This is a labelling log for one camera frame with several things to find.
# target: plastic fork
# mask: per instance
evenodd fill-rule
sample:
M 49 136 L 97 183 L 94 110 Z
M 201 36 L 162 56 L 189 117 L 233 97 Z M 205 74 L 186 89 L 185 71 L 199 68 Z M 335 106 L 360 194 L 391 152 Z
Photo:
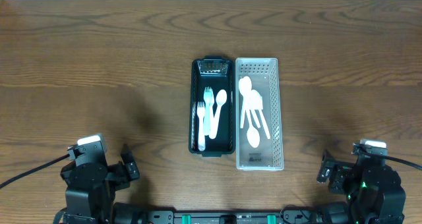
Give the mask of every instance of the plastic fork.
M 209 136 L 211 135 L 212 132 L 212 127 L 214 126 L 214 92 L 212 91 L 212 88 L 210 87 L 210 133 Z
M 196 114 L 199 118 L 198 128 L 198 149 L 200 151 L 205 150 L 205 135 L 204 135 L 204 116 L 205 116 L 205 104 L 204 102 L 198 102 Z
M 210 102 L 212 99 L 211 88 L 205 87 L 204 91 L 204 101 L 205 101 L 205 118 L 204 118 L 204 135 L 208 136 L 210 134 Z

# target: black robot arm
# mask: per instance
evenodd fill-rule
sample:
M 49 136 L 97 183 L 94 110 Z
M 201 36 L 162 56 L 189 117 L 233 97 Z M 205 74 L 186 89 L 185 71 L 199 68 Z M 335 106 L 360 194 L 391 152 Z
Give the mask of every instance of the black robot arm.
M 107 148 L 100 135 L 83 138 L 68 148 L 71 163 L 61 170 L 67 183 L 64 223 L 111 223 L 115 191 L 139 179 L 132 153 L 124 146 L 123 163 L 107 165 Z
M 324 152 L 316 179 L 330 179 L 328 190 L 346 195 L 350 223 L 403 223 L 406 194 L 398 173 L 385 164 L 387 152 L 384 142 L 374 140 L 353 144 L 355 164 Z

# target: black tray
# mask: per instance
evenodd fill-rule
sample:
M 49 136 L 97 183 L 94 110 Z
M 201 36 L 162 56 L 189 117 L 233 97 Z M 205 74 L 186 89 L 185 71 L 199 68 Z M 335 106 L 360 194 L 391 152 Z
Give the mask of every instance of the black tray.
M 231 154 L 235 151 L 235 136 L 233 119 L 234 97 L 234 66 L 233 62 L 220 56 L 206 56 L 203 59 L 196 59 L 192 62 L 191 82 L 191 116 L 189 122 L 189 151 L 202 156 L 220 157 L 222 154 Z M 227 102 L 222 106 L 218 133 L 215 139 L 205 136 L 205 150 L 198 150 L 198 127 L 199 118 L 196 115 L 196 103 L 204 101 L 205 87 L 211 86 L 214 98 L 220 90 L 226 90 Z M 217 103 L 214 103 L 214 112 L 217 110 Z

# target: cable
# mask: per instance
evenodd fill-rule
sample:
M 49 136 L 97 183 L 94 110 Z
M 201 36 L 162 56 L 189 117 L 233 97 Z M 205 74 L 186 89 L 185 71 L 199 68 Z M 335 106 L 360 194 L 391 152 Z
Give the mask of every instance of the cable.
M 55 164 L 55 163 L 57 163 L 57 162 L 59 162 L 59 161 L 61 161 L 61 160 L 64 160 L 64 159 L 68 158 L 69 156 L 70 156 L 69 154 L 66 154 L 66 155 L 64 155 L 64 156 L 61 156 L 61 157 L 59 157 L 59 158 L 57 158 L 57 159 L 53 160 L 53 161 L 50 161 L 49 163 L 46 163 L 46 164 L 41 165 L 41 166 L 39 166 L 39 167 L 37 167 L 37 168 L 34 168 L 34 169 L 30 170 L 30 171 L 27 171 L 27 172 L 25 172 L 25 173 L 22 173 L 22 174 L 20 174 L 20 175 L 17 175 L 17 176 L 15 176 L 15 177 L 13 177 L 13 178 L 9 179 L 8 181 L 4 182 L 3 184 L 0 184 L 0 189 L 2 189 L 2 188 L 3 188 L 4 186 L 6 186 L 6 185 L 8 185 L 8 184 L 12 183 L 13 181 L 19 180 L 20 178 L 25 177 L 26 175 L 30 175 L 30 174 L 32 174 L 32 173 L 34 173 L 34 172 L 39 171 L 40 169 L 44 169 L 44 168 L 46 168 L 46 167 L 49 167 L 50 165 L 53 165 L 53 164 Z
M 294 208 L 297 208 L 297 206 L 296 206 L 296 205 L 289 204 L 289 205 L 287 205 L 286 207 L 284 207 L 284 208 L 280 211 L 279 216 L 282 218 L 282 220 L 283 220 L 285 223 L 287 223 L 287 224 L 292 224 L 292 223 L 290 223 L 289 221 L 286 221 L 286 220 L 284 219 L 284 210 L 285 210 L 286 208 L 288 208 L 288 207 L 294 207 Z M 309 217 L 307 217 L 307 216 L 303 213 L 303 211 L 302 211 L 302 210 L 298 209 L 298 210 L 295 210 L 295 211 L 300 211 L 300 212 L 302 213 L 303 217 L 304 217 L 306 220 L 308 220 L 307 222 L 305 222 L 306 224 L 308 224 L 308 223 L 312 223 L 312 221 L 309 219 Z
M 359 153 L 360 154 L 363 154 L 363 155 L 371 156 L 371 157 L 378 157 L 378 158 L 387 159 L 387 160 L 390 160 L 390 161 L 395 161 L 395 162 L 398 162 L 398 163 L 402 163 L 404 165 L 409 165 L 409 166 L 411 166 L 413 168 L 416 168 L 416 169 L 422 171 L 422 166 L 420 166 L 418 164 L 415 164 L 413 162 L 410 162 L 410 161 L 405 161 L 403 159 L 399 159 L 399 158 L 395 158 L 395 157 L 390 157 L 390 156 L 387 156 L 387 155 L 370 154 L 370 153 L 367 153 L 367 152 L 363 151 L 362 149 L 360 149 L 360 152 Z

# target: wooden table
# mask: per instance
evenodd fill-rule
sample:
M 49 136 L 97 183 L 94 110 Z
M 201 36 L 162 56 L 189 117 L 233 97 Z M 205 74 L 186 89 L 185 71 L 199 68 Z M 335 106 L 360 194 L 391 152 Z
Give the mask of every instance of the wooden table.
M 327 148 L 355 161 L 375 138 L 422 163 L 421 0 L 4 0 L 0 182 L 101 132 L 109 164 L 128 143 L 142 178 L 116 201 L 177 210 L 280 210 L 344 196 L 316 176 Z M 188 151 L 191 62 L 277 57 L 285 170 Z M 0 223 L 51 223 L 67 161 L 1 190 Z M 422 223 L 422 172 L 402 178 L 405 223 Z

